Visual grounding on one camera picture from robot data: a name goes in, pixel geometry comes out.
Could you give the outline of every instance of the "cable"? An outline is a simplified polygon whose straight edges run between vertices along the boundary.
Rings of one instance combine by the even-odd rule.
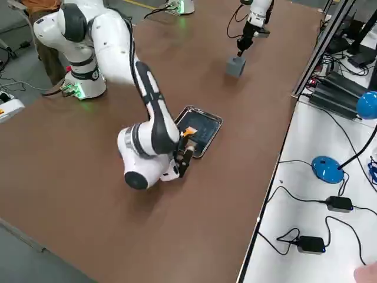
[[[282,240],[282,238],[284,238],[285,236],[288,236],[288,234],[290,234],[292,231],[294,230],[297,230],[297,236],[292,240],[292,241],[287,241],[287,240]],[[265,239],[265,241],[279,254],[279,255],[287,255],[288,252],[289,252],[289,249],[292,245],[295,244],[295,241],[298,239],[298,237],[300,236],[300,230],[298,228],[293,228],[291,229],[290,231],[288,231],[288,233],[285,233],[283,236],[280,236],[278,238],[276,238],[277,241],[279,242],[286,242],[286,243],[289,243],[288,245],[288,249],[286,252],[280,252],[261,232],[258,231],[258,235],[260,235],[263,239]]]
[[[163,12],[163,11],[173,11],[173,10],[177,9],[177,8],[169,9],[169,7],[170,6],[167,6],[167,7],[164,7],[164,8],[159,8],[159,9],[155,9],[155,10],[151,11],[150,13],[148,13],[147,15],[145,15],[143,19],[146,19],[147,17],[149,17],[150,15],[153,15],[155,13],[159,13],[159,12]]]
[[[242,22],[244,19],[246,19],[249,16],[248,14],[246,14],[242,19],[238,20],[237,19],[238,12],[239,12],[239,10],[236,12],[236,14],[234,16],[234,19],[236,20],[236,22]]]
[[[279,161],[279,163],[287,163],[287,162],[302,162],[307,165],[309,165],[312,168],[312,165],[309,162],[303,161],[303,160],[285,160],[285,161]]]
[[[331,117],[331,119],[332,119],[332,120],[333,120],[333,121],[334,121],[334,122],[335,122],[335,123],[341,128],[341,129],[342,129],[344,135],[345,135],[346,138],[348,139],[349,144],[351,145],[351,148],[352,148],[353,152],[354,152],[355,154],[357,154],[357,152],[356,152],[356,150],[355,150],[355,147],[353,146],[353,143],[352,143],[351,139],[349,138],[349,136],[348,136],[346,130],[345,130],[345,129],[339,124],[338,121],[336,121],[336,119],[335,119],[335,118],[334,118],[334,117],[333,117],[328,111],[326,111],[326,110],[324,110],[324,109],[321,109],[321,108],[318,108],[318,109],[319,109],[319,110],[322,110],[322,111],[325,112],[327,115],[329,115],[329,116]],[[360,165],[361,170],[362,170],[363,173],[364,173],[364,176],[365,176],[366,179],[368,180],[369,184],[371,184],[372,189],[377,193],[377,189],[374,187],[372,181],[369,180],[368,175],[365,173],[365,170],[364,170],[364,168],[363,168],[363,166],[362,166],[362,164],[361,164],[360,158],[357,157],[357,160],[358,160],[358,162],[359,162],[359,165]]]
[[[229,21],[228,26],[227,26],[227,28],[226,28],[226,35],[227,35],[229,38],[237,38],[237,37],[241,37],[241,36],[242,36],[242,34],[240,34],[240,35],[236,35],[236,36],[230,36],[230,35],[229,35],[229,27],[230,27],[230,24],[231,24],[233,18],[236,17],[238,11],[239,11],[242,7],[243,7],[243,4],[239,5],[239,7],[235,10],[235,12],[233,13],[232,17],[230,18],[230,21]]]
[[[293,238],[293,240],[289,241],[289,240],[283,240],[284,237],[288,236],[291,232],[297,230],[297,236]],[[294,245],[296,242],[296,240],[298,239],[298,237],[300,236],[301,232],[299,230],[299,228],[292,228],[291,230],[289,230],[288,232],[286,232],[283,236],[280,236],[280,237],[277,237],[276,240],[279,241],[279,242],[284,242],[284,243],[289,243],[291,245]]]
[[[309,97],[310,98],[310,95],[307,95],[307,94],[301,94],[301,95],[303,95],[303,96],[307,96],[307,97]],[[306,161],[303,161],[303,160],[285,160],[285,161],[280,161],[279,163],[287,163],[287,162],[302,162],[302,163],[305,163],[305,164],[307,164],[307,165],[309,165],[311,168],[313,168],[313,166],[310,164],[310,163],[308,163],[308,162],[306,162]],[[344,195],[344,191],[345,191],[345,189],[346,189],[346,186],[347,186],[347,183],[348,183],[348,181],[349,181],[349,174],[347,173],[347,172],[345,172],[344,171],[344,174],[346,174],[347,175],[347,180],[346,179],[343,179],[342,181],[342,184],[341,184],[341,186],[340,186],[340,188],[339,188],[339,191],[338,191],[338,196],[343,196]]]
[[[346,162],[344,162],[342,165],[340,165],[338,167],[338,170],[342,169],[343,167],[345,167],[347,164],[349,164],[350,162],[352,162],[353,160],[355,160],[357,157],[359,157],[365,150],[366,148],[370,145],[370,143],[372,142],[373,138],[375,137],[377,133],[377,126],[375,127],[375,129],[373,130],[370,138],[368,138],[368,141],[365,143],[365,145],[363,146],[363,148],[357,153],[355,154],[354,156],[352,156],[350,159],[348,159]]]
[[[361,207],[356,206],[356,205],[354,205],[353,207],[357,208],[357,209],[361,209],[361,210],[368,210],[368,211],[374,213],[377,216],[377,212],[375,212],[373,209],[370,209],[370,208],[361,208]]]
[[[8,81],[17,82],[14,78],[5,78],[5,77],[3,77],[3,76],[2,76],[2,73],[0,73],[0,80],[8,80]],[[8,87],[3,87],[2,84],[0,83],[0,90],[1,90],[2,88],[4,88],[4,89],[6,89],[7,91],[26,91],[24,84],[21,84],[21,87],[22,87],[22,89],[20,89],[20,90],[19,90],[19,89],[17,89],[17,90],[11,90],[11,89],[8,88]]]
[[[0,34],[5,34],[5,33],[9,32],[9,31],[14,31],[14,30],[16,30],[16,29],[24,28],[24,27],[27,27],[27,26],[28,26],[28,24],[20,25],[19,27],[10,28],[10,29],[7,29],[7,30],[5,30],[5,31],[2,31],[2,32],[0,32]]]
[[[275,189],[275,191],[273,192],[273,194],[271,195],[271,197],[267,200],[266,203],[269,203],[270,200],[272,200],[272,198],[274,197],[275,193],[277,192],[277,190],[279,189],[283,189],[286,191],[286,193],[292,198],[292,199],[295,199],[295,200],[298,200],[299,202],[317,202],[317,203],[326,203],[326,201],[324,200],[317,200],[317,199],[299,199],[295,196],[293,196],[288,190],[287,188],[285,188],[284,186],[279,186]]]
[[[33,87],[30,83],[27,83],[26,81],[16,81],[16,82],[10,83],[10,84],[3,84],[2,87],[7,87],[9,85],[14,85],[14,84],[27,84],[28,86],[30,86],[31,88],[34,88],[35,90],[49,90],[49,88]]]
[[[360,257],[360,260],[361,260],[361,263],[363,263],[364,265],[366,265],[365,261],[363,260],[363,257],[362,257],[362,247],[361,247],[361,241],[360,241],[360,238],[358,236],[358,234],[356,233],[355,229],[348,223],[344,222],[344,221],[341,221],[339,220],[338,218],[335,218],[333,216],[327,216],[325,218],[325,223],[326,223],[326,227],[328,228],[328,235],[329,235],[329,242],[327,245],[325,245],[325,247],[328,247],[330,244],[331,244],[331,231],[330,231],[330,226],[329,226],[329,223],[328,223],[328,219],[331,218],[331,219],[334,219],[348,227],[350,227],[353,231],[353,233],[355,234],[356,236],[356,239],[358,240],[358,245],[359,245],[359,257]]]
[[[8,65],[9,60],[11,59],[11,55],[9,54],[9,51],[4,49],[4,48],[1,48],[1,49],[6,51],[7,58],[6,58],[5,62],[3,62],[3,64],[0,65],[0,72],[2,72],[5,69],[6,65]]]
[[[343,183],[341,184],[340,188],[339,188],[339,191],[338,191],[338,196],[343,196],[344,195],[344,191],[346,190],[346,186],[347,186],[347,183],[349,181],[349,174],[345,171],[343,171],[344,174],[347,175],[347,180],[343,179]]]

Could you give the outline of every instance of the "power adapter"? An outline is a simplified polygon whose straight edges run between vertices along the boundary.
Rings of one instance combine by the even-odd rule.
[[[326,252],[325,243],[320,237],[299,236],[295,245],[297,250],[304,254],[321,255]]]
[[[353,211],[352,201],[341,196],[329,196],[325,203],[330,211],[349,213]]]

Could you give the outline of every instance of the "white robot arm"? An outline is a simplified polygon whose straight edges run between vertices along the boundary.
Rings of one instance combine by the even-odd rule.
[[[241,3],[250,5],[250,14],[243,28],[242,37],[237,40],[239,57],[252,46],[253,37],[263,30],[264,24],[270,21],[274,0],[241,0]]]
[[[76,75],[71,77],[70,72],[66,79],[79,85],[79,92],[85,89],[85,97],[103,93],[102,89],[97,91],[98,83],[94,86],[95,82],[103,80],[102,75],[115,83],[135,84],[149,121],[127,127],[118,135],[125,181],[135,189],[147,189],[159,179],[179,177],[173,151],[180,133],[154,76],[135,54],[131,23],[101,3],[65,1],[57,13],[37,21],[34,30],[45,45],[56,48],[68,58]],[[101,73],[93,80],[93,72],[98,69]]]

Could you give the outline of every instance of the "black cable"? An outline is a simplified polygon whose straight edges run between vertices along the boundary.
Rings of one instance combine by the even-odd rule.
[[[279,163],[287,163],[287,162],[302,162],[302,163],[305,163],[305,164],[309,165],[311,168],[313,168],[312,165],[309,162],[306,162],[306,161],[303,161],[303,160],[284,160],[284,161],[279,161]]]
[[[240,34],[240,35],[236,35],[236,36],[230,36],[230,35],[229,35],[229,27],[230,27],[230,24],[231,24],[233,18],[236,17],[238,11],[242,8],[242,6],[243,6],[243,4],[239,5],[239,7],[235,10],[235,12],[233,13],[232,17],[230,18],[230,21],[229,21],[228,26],[227,26],[227,28],[226,28],[226,35],[227,35],[229,38],[237,38],[237,37],[241,37],[241,36],[242,36],[242,34]]]
[[[2,73],[0,73],[0,80],[12,81],[14,83],[17,82],[14,78],[5,78],[5,77],[3,77]],[[26,91],[25,85],[23,83],[21,83],[21,87],[22,87],[22,89],[20,89],[20,90],[19,89],[11,90],[9,87],[3,87],[2,84],[0,83],[0,89],[4,88],[7,91]]]
[[[2,32],[0,32],[0,34],[6,34],[6,33],[9,32],[9,31],[14,31],[14,30],[16,30],[16,29],[24,28],[24,27],[27,27],[27,26],[28,26],[28,24],[20,25],[19,27],[10,28],[10,29],[7,29],[7,30],[5,30],[5,31],[2,31]]]
[[[355,154],[350,159],[348,159],[346,162],[344,162],[342,165],[340,165],[338,167],[338,170],[342,169],[347,164],[349,164],[350,162],[354,161],[357,157],[359,157],[366,150],[366,148],[370,145],[370,143],[372,142],[372,140],[375,137],[376,133],[377,133],[377,125],[376,125],[375,129],[373,130],[370,138],[368,139],[368,141],[366,142],[366,144],[363,146],[363,148],[357,154]]]
[[[344,174],[347,175],[347,180],[346,179],[343,179],[343,182],[339,188],[339,191],[338,191],[338,196],[343,196],[344,195],[344,191],[346,190],[346,186],[347,186],[347,183],[349,181],[349,174],[347,172],[344,172]]]
[[[320,63],[321,64],[330,64],[330,63],[334,63],[334,62],[337,62],[340,66],[339,66],[339,69],[341,72],[343,71],[346,71],[347,73],[350,73],[352,75],[357,75],[359,77],[366,77],[368,74],[369,74],[369,68],[368,67],[362,67],[361,68],[361,71],[356,73],[354,71],[352,71],[350,68],[348,68],[342,61],[341,59],[345,59],[347,57],[350,57],[349,55],[345,55],[345,54],[324,54],[323,57],[321,58],[321,61]]]
[[[293,238],[293,240],[283,240],[284,237],[288,236],[291,232],[297,230],[297,236]],[[288,232],[286,232],[283,236],[277,237],[276,240],[279,242],[289,243],[290,245],[296,244],[297,239],[299,238],[301,232],[299,228],[292,228]]]
[[[377,216],[377,212],[375,212],[373,209],[370,209],[370,208],[361,208],[360,206],[356,206],[356,205],[354,205],[353,207],[357,208],[357,209],[361,209],[361,210],[368,210],[368,211],[374,213],[374,215]]]
[[[329,116],[331,117],[331,119],[332,119],[332,120],[333,120],[333,121],[334,121],[334,122],[335,122],[335,123],[341,128],[341,129],[342,129],[344,135],[345,135],[346,138],[348,139],[349,144],[351,145],[351,148],[352,148],[353,152],[356,154],[355,147],[353,146],[353,143],[352,143],[351,139],[349,138],[349,136],[348,136],[346,130],[345,130],[345,129],[339,124],[338,121],[336,121],[336,119],[335,119],[335,118],[334,118],[334,117],[333,117],[328,111],[326,111],[326,110],[324,110],[324,109],[321,109],[321,108],[318,108],[318,109],[324,111],[327,115],[329,115]],[[366,174],[366,172],[365,172],[365,170],[364,170],[364,167],[363,167],[362,164],[361,164],[360,158],[357,157],[357,160],[358,160],[358,162],[359,162],[359,165],[360,165],[361,170],[362,170],[363,173],[364,173],[364,176],[365,176],[366,179],[368,180],[369,184],[371,184],[372,189],[377,193],[377,189],[374,187],[372,181],[369,180],[369,177],[368,177],[368,175]]]
[[[358,245],[359,245],[359,257],[360,257],[360,260],[361,260],[361,263],[363,263],[364,265],[366,265],[365,261],[363,260],[363,257],[362,257],[362,247],[361,247],[361,241],[360,241],[360,238],[358,236],[358,234],[356,233],[355,229],[348,223],[344,222],[344,221],[341,221],[339,220],[338,218],[335,218],[333,216],[327,216],[325,218],[325,223],[326,223],[326,227],[328,228],[328,234],[329,234],[329,242],[327,245],[325,245],[325,247],[328,247],[330,244],[331,244],[331,231],[330,231],[330,226],[329,226],[329,223],[328,223],[328,219],[331,218],[331,219],[334,219],[348,227],[350,227],[353,231],[353,233],[355,234],[356,236],[356,239],[358,240]]]
[[[7,58],[6,58],[5,62],[3,62],[3,64],[0,65],[0,72],[2,72],[5,69],[6,65],[8,65],[9,60],[11,59],[11,56],[10,56],[8,50],[5,50],[5,51],[6,51],[6,54],[7,54]]]
[[[236,20],[236,22],[242,22],[244,19],[247,18],[247,16],[249,16],[248,14],[246,14],[242,19],[237,19],[238,12],[239,12],[239,10],[236,12],[236,14],[234,16],[234,19]]]
[[[262,234],[258,231],[258,235],[261,236],[263,239],[265,239],[265,241],[279,254],[279,255],[287,255],[288,252],[289,252],[289,247],[288,246],[288,250],[286,252],[280,252],[277,248],[275,248],[275,246]]]
[[[169,6],[164,7],[164,8],[155,9],[155,10],[151,11],[150,13],[148,13],[147,15],[145,15],[143,19],[146,19],[147,17],[149,17],[150,15],[153,15],[155,13],[159,13],[159,12],[163,12],[163,11],[173,11],[173,10],[176,10],[176,9],[177,8],[169,9]]]
[[[294,230],[297,230],[297,236],[292,240],[292,241],[287,241],[287,240],[282,240],[282,238],[284,238],[285,236],[288,236],[288,234],[290,234],[292,231]],[[298,228],[293,228],[291,229],[288,233],[285,233],[283,236],[280,236],[278,238],[276,238],[277,241],[280,241],[280,242],[286,242],[286,243],[289,243],[288,245],[288,249],[286,252],[280,252],[261,232],[258,231],[258,235],[260,235],[263,239],[265,239],[265,241],[279,254],[279,255],[287,255],[288,252],[289,252],[289,249],[292,245],[295,244],[295,241],[298,239],[298,237],[300,236],[300,230]]]
[[[277,190],[279,190],[279,189],[283,189],[283,190],[285,190],[286,193],[287,193],[292,199],[298,200],[299,202],[317,202],[317,203],[326,203],[326,201],[324,201],[324,200],[317,200],[317,199],[299,199],[299,198],[293,196],[293,195],[287,190],[287,188],[284,187],[284,186],[279,186],[279,187],[277,187],[277,188],[275,189],[275,191],[272,193],[271,197],[267,200],[266,203],[269,203],[269,202],[272,200],[272,198],[274,197],[275,193],[276,193]]]

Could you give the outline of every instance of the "electrical wire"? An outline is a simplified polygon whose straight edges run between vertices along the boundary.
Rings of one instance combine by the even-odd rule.
[[[345,129],[339,124],[338,121],[336,121],[336,119],[335,119],[335,118],[334,118],[334,117],[333,117],[333,116],[332,116],[327,110],[325,110],[325,109],[321,109],[321,108],[318,108],[318,109],[319,109],[319,110],[322,110],[322,111],[325,112],[327,115],[329,115],[330,118],[331,118],[331,119],[332,119],[332,120],[333,120],[333,121],[334,121],[334,122],[340,127],[340,129],[343,131],[344,135],[345,135],[346,138],[348,139],[348,142],[349,142],[349,144],[351,145],[351,148],[352,148],[354,154],[357,154],[356,149],[355,149],[355,147],[353,146],[353,143],[352,143],[350,137],[348,136],[346,130],[345,130]],[[372,181],[369,180],[369,177],[368,177],[368,175],[366,174],[366,172],[365,172],[365,170],[364,170],[364,168],[363,168],[363,166],[362,166],[362,164],[361,164],[360,158],[357,157],[356,159],[358,160],[359,165],[360,165],[360,168],[361,168],[361,170],[363,171],[364,176],[365,176],[366,179],[368,180],[368,182],[369,182],[369,184],[371,185],[372,189],[377,193],[377,189],[374,187]]]
[[[291,240],[291,241],[287,241],[287,240],[283,240],[282,238],[284,238],[285,236],[288,236],[288,234],[290,234],[291,232],[297,230],[297,236]],[[286,242],[286,243],[289,243],[288,245],[288,248],[287,248],[287,251],[286,252],[280,252],[261,232],[258,231],[258,235],[261,236],[279,255],[287,255],[288,252],[289,252],[289,249],[292,245],[295,244],[295,242],[298,240],[299,236],[300,236],[300,230],[298,228],[292,228],[290,231],[288,231],[287,233],[285,233],[283,236],[280,236],[278,238],[276,238],[277,241],[279,242]]]
[[[349,181],[349,174],[347,172],[344,171],[344,174],[347,175],[347,180],[343,178],[343,182],[339,188],[339,191],[338,191],[338,196],[343,196],[344,195],[344,191],[346,190],[346,186],[347,186],[347,183]]]
[[[236,20],[236,22],[242,22],[244,19],[246,19],[249,16],[248,14],[246,14],[242,19],[237,19],[238,12],[239,12],[239,10],[237,11],[236,15],[234,16],[234,19]]]
[[[235,35],[235,36],[231,36],[231,35],[229,35],[229,27],[230,27],[230,24],[231,24],[233,18],[237,17],[238,11],[239,11],[242,7],[243,7],[243,4],[239,5],[239,7],[235,10],[235,12],[233,13],[232,17],[230,18],[230,21],[229,21],[228,26],[227,26],[227,28],[226,28],[226,35],[227,35],[229,38],[237,38],[237,37],[241,37],[241,36],[242,36],[242,34],[240,34],[240,35]]]
[[[26,81],[16,81],[16,82],[10,83],[10,84],[3,84],[3,85],[1,85],[1,87],[7,87],[9,85],[14,85],[14,84],[27,84],[28,86],[30,86],[31,88],[34,88],[35,90],[49,90],[49,88],[34,87],[33,85],[31,85],[30,83],[27,83]]]
[[[167,6],[167,7],[164,7],[164,8],[159,8],[159,9],[155,9],[153,11],[151,11],[150,13],[148,13],[147,15],[144,16],[143,19],[146,19],[148,18],[150,15],[153,15],[153,14],[156,14],[156,13],[159,13],[159,12],[163,12],[163,11],[173,11],[173,10],[176,10],[177,8],[173,8],[173,9],[169,9],[170,6]]]
[[[331,231],[330,231],[330,226],[329,226],[329,223],[328,223],[328,219],[331,218],[331,219],[334,219],[348,227],[351,228],[351,230],[353,231],[353,233],[355,234],[356,236],[356,239],[358,240],[358,245],[359,245],[359,257],[360,257],[360,260],[361,260],[361,263],[363,263],[364,265],[366,265],[365,261],[363,260],[363,257],[362,257],[362,246],[361,246],[361,241],[360,241],[360,238],[358,236],[358,234],[356,233],[355,229],[348,223],[344,222],[344,221],[341,221],[339,220],[338,218],[335,218],[333,216],[327,216],[325,218],[325,223],[326,223],[326,227],[328,229],[328,235],[329,235],[329,242],[327,243],[327,245],[325,245],[325,247],[328,247],[330,244],[331,244]]]
[[[356,205],[354,205],[353,207],[354,207],[354,208],[357,208],[357,209],[360,209],[360,210],[367,210],[367,211],[370,211],[370,212],[374,213],[374,215],[377,216],[377,212],[375,212],[373,209],[370,209],[370,208],[361,208],[360,206],[356,206]]]
[[[313,169],[313,166],[310,164],[310,163],[308,163],[308,162],[306,162],[306,161],[303,161],[303,160],[285,160],[285,161],[280,161],[279,163],[287,163],[287,162],[302,162],[302,163],[304,163],[304,164],[307,164],[307,165],[309,165],[312,169]],[[344,195],[344,191],[345,191],[345,189],[346,189],[346,186],[347,186],[347,183],[348,183],[348,181],[349,181],[349,174],[347,173],[347,172],[345,172],[344,171],[344,174],[346,174],[347,175],[347,179],[344,179],[343,178],[343,180],[342,180],[342,184],[341,184],[341,186],[340,186],[340,188],[339,188],[339,190],[338,190],[338,196],[343,196]]]
[[[12,82],[17,82],[14,78],[5,78],[5,77],[3,77],[2,73],[0,73],[0,80],[7,80],[7,81],[12,81]],[[11,91],[26,91],[26,88],[25,88],[24,84],[21,84],[21,87],[22,88],[20,90],[19,89],[11,90],[9,87],[3,87],[2,84],[0,83],[0,90],[2,88],[4,88],[8,92],[11,92]]]
[[[9,63],[9,61],[11,59],[11,55],[9,54],[8,50],[6,50],[4,48],[0,48],[0,49],[6,51],[6,55],[7,55],[7,58],[6,58],[5,62],[3,62],[3,64],[0,65],[0,72],[2,72],[5,69],[6,65],[8,65],[8,63]]]
[[[19,27],[10,28],[10,29],[7,29],[7,30],[5,30],[5,31],[2,31],[2,32],[0,32],[0,34],[6,34],[6,33],[9,32],[9,31],[14,31],[14,30],[16,30],[16,29],[24,28],[24,27],[28,27],[28,26],[29,26],[28,24],[20,25]]]
[[[286,193],[287,193],[292,199],[298,200],[299,202],[317,202],[317,203],[326,203],[326,201],[324,201],[324,200],[317,200],[317,199],[299,199],[299,198],[293,196],[293,195],[287,190],[287,188],[284,187],[284,186],[279,186],[279,187],[277,187],[277,188],[275,189],[275,191],[273,192],[273,194],[271,195],[271,197],[267,200],[266,203],[269,203],[269,202],[272,200],[272,198],[273,198],[274,195],[276,194],[277,190],[279,190],[279,189],[283,189],[283,190],[285,190]]]
[[[303,161],[303,160],[284,160],[284,161],[279,161],[279,163],[287,163],[287,162],[302,162],[302,163],[305,163],[305,164],[309,165],[311,168],[313,168],[312,165],[309,162],[306,162],[306,161]]]

